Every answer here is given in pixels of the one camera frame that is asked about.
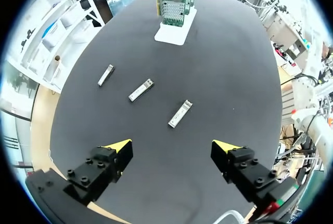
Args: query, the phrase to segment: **black table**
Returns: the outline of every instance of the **black table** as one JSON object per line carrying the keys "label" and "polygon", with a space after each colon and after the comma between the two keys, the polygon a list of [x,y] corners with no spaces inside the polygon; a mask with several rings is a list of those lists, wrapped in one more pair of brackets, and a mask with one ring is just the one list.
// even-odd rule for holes
{"label": "black table", "polygon": [[[213,139],[249,146],[273,165],[281,125],[278,69],[266,32],[236,0],[196,0],[183,46],[154,41],[156,0],[136,0],[106,24],[75,64],[53,122],[51,155],[62,173],[94,146],[133,140],[134,157],[96,202],[132,223],[213,223],[247,203],[210,159]],[[106,67],[116,70],[103,87]],[[155,86],[128,99],[148,78]],[[193,106],[175,129],[168,121]]]}

